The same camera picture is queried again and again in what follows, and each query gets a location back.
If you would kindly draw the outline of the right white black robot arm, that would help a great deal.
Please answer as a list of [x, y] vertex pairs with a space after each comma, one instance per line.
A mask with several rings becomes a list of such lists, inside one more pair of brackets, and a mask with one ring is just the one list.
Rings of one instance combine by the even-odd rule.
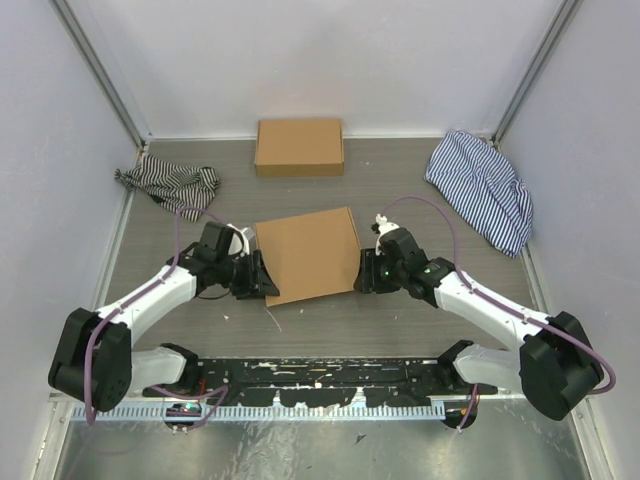
[[454, 263], [430, 259], [404, 227], [376, 218], [376, 244], [362, 250], [354, 288], [369, 294], [399, 290], [455, 314], [499, 342], [500, 350], [458, 342], [441, 355], [442, 387], [462, 394], [483, 384], [523, 395], [541, 414], [564, 419], [604, 380], [605, 369], [577, 318], [549, 316], [484, 287]]

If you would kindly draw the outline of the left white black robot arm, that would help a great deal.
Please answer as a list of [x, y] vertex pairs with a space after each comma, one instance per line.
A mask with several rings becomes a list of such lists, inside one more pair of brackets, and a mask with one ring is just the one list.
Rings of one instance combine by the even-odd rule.
[[69, 314], [49, 385], [83, 402], [89, 420], [133, 392], [150, 389], [176, 398], [196, 393], [202, 369], [194, 352], [173, 343], [141, 352], [133, 348], [168, 313], [213, 286], [238, 300], [280, 293], [245, 230], [210, 221], [198, 241], [177, 252], [142, 286], [98, 310], [78, 308]]

